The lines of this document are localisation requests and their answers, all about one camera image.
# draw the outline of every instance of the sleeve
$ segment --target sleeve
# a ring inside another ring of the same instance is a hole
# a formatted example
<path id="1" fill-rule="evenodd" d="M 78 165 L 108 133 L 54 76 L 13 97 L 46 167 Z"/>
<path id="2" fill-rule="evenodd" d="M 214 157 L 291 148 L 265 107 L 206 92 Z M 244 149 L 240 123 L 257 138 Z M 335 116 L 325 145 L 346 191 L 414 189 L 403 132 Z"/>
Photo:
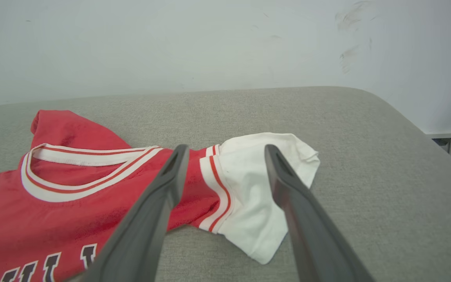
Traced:
<path id="1" fill-rule="evenodd" d="M 260 264 L 272 259 L 288 232 L 284 213 L 271 195 L 264 159 L 267 144 L 276 145 L 303 183 L 311 186 L 320 164 L 318 152 L 293 134 L 229 139 L 202 163 L 203 177 L 218 193 L 219 210 L 223 209 L 215 218 L 202 221 L 199 228 L 223 234 Z"/>
<path id="2" fill-rule="evenodd" d="M 43 143 L 91 150 L 131 148 L 111 130 L 68 110 L 40 110 L 31 132 L 31 148 Z"/>

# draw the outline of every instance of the gray cushion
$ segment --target gray cushion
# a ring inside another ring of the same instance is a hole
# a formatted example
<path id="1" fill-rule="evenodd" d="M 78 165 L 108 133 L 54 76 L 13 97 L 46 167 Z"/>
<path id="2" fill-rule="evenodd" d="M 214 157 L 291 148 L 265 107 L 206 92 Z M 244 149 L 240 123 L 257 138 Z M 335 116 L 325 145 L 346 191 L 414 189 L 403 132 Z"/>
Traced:
<path id="1" fill-rule="evenodd" d="M 293 133 L 320 152 L 312 191 L 377 281 L 451 281 L 451 157 L 386 102 L 341 87 L 81 98 L 0 106 L 0 172 L 39 109 L 69 109 L 131 146 L 204 148 Z M 288 239 L 266 266 L 193 227 L 165 238 L 159 281 L 297 281 Z"/>

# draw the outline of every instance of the gray couch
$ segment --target gray couch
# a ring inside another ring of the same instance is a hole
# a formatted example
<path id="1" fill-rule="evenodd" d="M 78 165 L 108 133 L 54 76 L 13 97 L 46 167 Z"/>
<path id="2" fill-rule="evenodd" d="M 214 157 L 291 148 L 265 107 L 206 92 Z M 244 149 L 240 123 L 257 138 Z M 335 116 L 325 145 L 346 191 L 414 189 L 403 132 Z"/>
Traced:
<path id="1" fill-rule="evenodd" d="M 137 147 L 293 133 L 320 152 L 311 189 L 377 281 L 451 281 L 451 157 L 371 93 L 304 87 L 2 105 L 0 172 L 29 150 L 39 109 L 71 110 Z M 166 236 L 156 280 L 298 278 L 288 237 L 261 266 L 225 238 L 186 226 Z"/>

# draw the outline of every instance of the red fabric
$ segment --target red fabric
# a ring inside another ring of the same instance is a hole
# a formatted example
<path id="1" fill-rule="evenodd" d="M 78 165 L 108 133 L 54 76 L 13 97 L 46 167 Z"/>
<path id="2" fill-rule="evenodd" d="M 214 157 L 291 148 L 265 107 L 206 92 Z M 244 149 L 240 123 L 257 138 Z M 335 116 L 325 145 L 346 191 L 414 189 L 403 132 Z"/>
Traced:
<path id="1" fill-rule="evenodd" d="M 93 150 L 130 148 L 114 132 L 70 111 L 39 111 L 31 132 L 32 148 L 42 143 Z M 218 195 L 208 188 L 200 171 L 199 159 L 205 151 L 190 151 L 182 200 L 170 214 L 168 230 L 184 224 L 198 227 L 218 209 Z M 96 244 L 94 255 L 98 255 L 171 153 L 161 150 L 120 182 L 68 202 L 45 202 L 29 194 L 21 180 L 23 158 L 17 170 L 0 173 L 0 281 L 59 282 L 83 272 L 88 260 L 82 257 L 87 254 L 83 247 Z M 41 179 L 64 185 L 87 184 L 118 166 L 31 162 L 32 171 Z"/>

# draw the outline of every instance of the red jersey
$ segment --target red jersey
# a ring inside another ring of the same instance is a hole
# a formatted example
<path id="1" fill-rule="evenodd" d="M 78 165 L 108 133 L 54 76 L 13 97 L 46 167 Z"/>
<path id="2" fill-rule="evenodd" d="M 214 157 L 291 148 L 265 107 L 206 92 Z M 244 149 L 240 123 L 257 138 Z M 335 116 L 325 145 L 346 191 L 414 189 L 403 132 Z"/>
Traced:
<path id="1" fill-rule="evenodd" d="M 131 148 L 70 111 L 39 111 L 31 150 L 0 173 L 0 282 L 58 282 L 95 260 L 172 150 Z M 190 224 L 223 234 L 266 264 L 287 233 L 263 161 L 277 145 L 309 187 L 317 152 L 291 134 L 253 134 L 190 150 L 168 230 Z"/>

